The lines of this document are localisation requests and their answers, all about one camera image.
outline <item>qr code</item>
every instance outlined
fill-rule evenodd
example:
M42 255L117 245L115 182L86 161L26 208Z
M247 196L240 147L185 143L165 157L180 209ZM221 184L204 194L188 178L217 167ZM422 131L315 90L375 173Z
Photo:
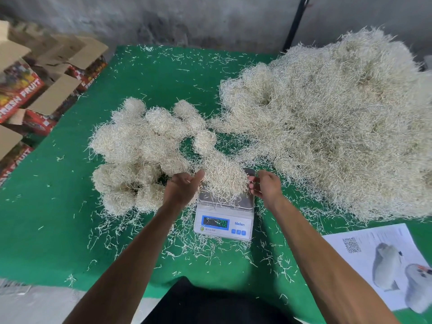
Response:
M345 243L346 250L350 254L362 251L355 238L348 238L348 239L342 239L342 240L343 240L343 243Z

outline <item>person's left arm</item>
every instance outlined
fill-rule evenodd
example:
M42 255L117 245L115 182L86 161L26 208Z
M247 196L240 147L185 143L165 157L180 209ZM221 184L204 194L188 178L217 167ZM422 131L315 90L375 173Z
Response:
M168 181L162 207L83 296L63 324L130 323L143 297L168 232L191 201L204 171L176 174Z

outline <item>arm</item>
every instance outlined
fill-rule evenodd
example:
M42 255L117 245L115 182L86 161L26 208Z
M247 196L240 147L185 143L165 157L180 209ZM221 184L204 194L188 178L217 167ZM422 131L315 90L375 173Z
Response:
M251 193L275 216L327 323L399 324L372 287L282 195L278 176L259 171Z
M63 324L130 323L143 297L168 232L204 177L176 174L162 207L75 306Z

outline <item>green tablecloth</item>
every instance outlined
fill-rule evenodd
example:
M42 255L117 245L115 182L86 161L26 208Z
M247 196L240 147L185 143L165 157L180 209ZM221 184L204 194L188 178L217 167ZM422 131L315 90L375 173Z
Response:
M259 61L268 63L273 58L199 49L120 47L89 91L0 191L0 277L67 286L70 281L65 280L72 274L76 279L74 288L89 289L117 253L105 248L106 234L99 239L94 237L95 227L101 221L97 216L101 209L99 194L90 181L101 158L89 160L87 150L94 126L108 120L110 112L126 97L143 98L148 107L168 109L177 100L187 99L203 113L217 113L221 79L235 77L245 66ZM301 191L294 186L284 192L298 207L322 207L307 198L300 199ZM142 223L150 217L143 217ZM343 218L309 219L323 234L363 228ZM430 220L406 223L420 251L431 262L432 223ZM369 227L383 224L389 223L370 223ZM185 275L199 286L243 291L281 307L289 304L296 316L310 323L323 323L278 225L267 212L261 228L263 232L255 230L247 254L238 243L228 241L215 247L211 259L196 258L192 252L178 257L167 256L165 252L158 260L145 296L162 297L173 280ZM119 236L111 234L119 245L118 252L131 241L131 235L130 229ZM180 246L172 245L167 251L179 255L180 250ZM273 257L271 266L269 256ZM277 260L287 268L285 272L275 264ZM403 323L432 321L431 310L423 315L408 309L396 314Z

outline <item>digital scale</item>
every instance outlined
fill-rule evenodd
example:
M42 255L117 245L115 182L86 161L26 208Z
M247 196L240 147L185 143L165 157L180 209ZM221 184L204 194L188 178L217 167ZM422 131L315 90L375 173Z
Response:
M255 175L252 169L246 174ZM254 196L249 190L228 205L217 201L203 185L198 196L194 232L233 240L250 241L254 227Z

